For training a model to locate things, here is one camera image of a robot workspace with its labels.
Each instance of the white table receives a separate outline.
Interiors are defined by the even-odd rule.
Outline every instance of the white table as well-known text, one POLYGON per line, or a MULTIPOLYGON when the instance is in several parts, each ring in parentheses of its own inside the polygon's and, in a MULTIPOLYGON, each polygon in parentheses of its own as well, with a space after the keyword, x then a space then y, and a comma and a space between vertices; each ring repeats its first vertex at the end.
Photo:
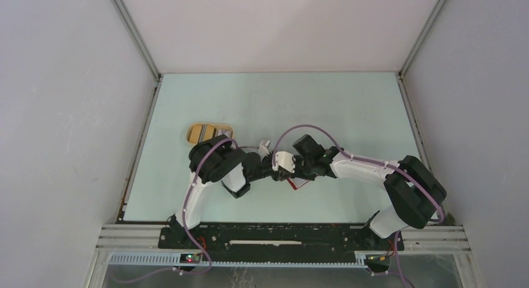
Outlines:
MULTIPOLYGON (((320 126, 345 149, 381 159, 418 156, 395 75, 391 72, 166 74, 148 127, 125 210, 126 221, 165 221, 188 189, 194 122, 227 123, 239 145, 275 144, 289 127, 320 126)), ((313 129, 291 132, 280 149, 313 129)), ((299 190, 272 179, 234 199, 215 183, 203 221, 363 223, 390 205, 385 191, 356 180, 318 178, 299 190)))

